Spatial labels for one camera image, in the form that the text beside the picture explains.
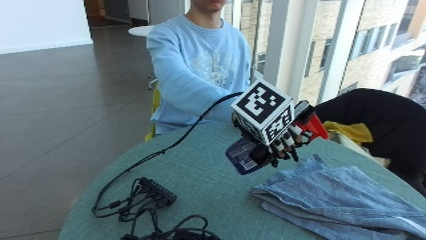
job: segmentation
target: chair backrest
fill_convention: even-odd
[[[156,82],[156,85],[153,87],[151,114],[153,114],[156,112],[156,110],[160,106],[161,94],[160,94],[157,86],[159,86],[159,82]],[[145,141],[149,141],[155,137],[156,137],[156,125],[152,123],[151,132],[145,136]]]

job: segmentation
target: teal table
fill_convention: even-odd
[[[93,217],[91,208],[99,191],[127,167],[148,154],[167,148],[185,131],[187,129],[177,130],[141,143],[107,167],[73,206],[60,233],[61,240],[117,240],[131,232],[131,223],[119,222],[117,216],[105,219]],[[223,239],[322,239],[261,209],[261,200],[249,193],[250,188],[277,171],[294,168],[300,163],[281,161],[278,168],[266,166],[241,176],[225,156],[227,148],[238,138],[240,132],[230,125],[197,126],[176,148],[133,169],[117,181],[103,203],[125,198],[133,180],[144,176],[177,195],[175,204],[159,210],[159,225],[163,230],[171,230],[187,216],[201,214],[209,221],[208,230]],[[358,166],[384,187],[426,210],[426,199],[421,194],[376,162],[337,143],[314,140],[308,147],[298,149],[298,154],[300,162],[313,154],[320,154],[332,167]],[[185,226],[201,227],[201,221],[191,221]],[[137,222],[136,235],[144,236],[151,232],[152,223],[148,216],[143,216]]]

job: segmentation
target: doorway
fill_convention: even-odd
[[[89,28],[131,25],[127,1],[84,0],[84,7]]]

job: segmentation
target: red component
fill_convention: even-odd
[[[312,132],[312,136],[308,142],[312,142],[317,137],[329,139],[328,131],[325,130],[322,123],[317,117],[317,114],[312,114],[310,119],[306,124],[301,121],[296,121],[294,124],[302,129],[302,132]]]

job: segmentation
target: person's neck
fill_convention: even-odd
[[[223,27],[221,12],[216,12],[213,14],[203,14],[189,10],[185,14],[185,17],[200,27],[209,29],[219,29]]]

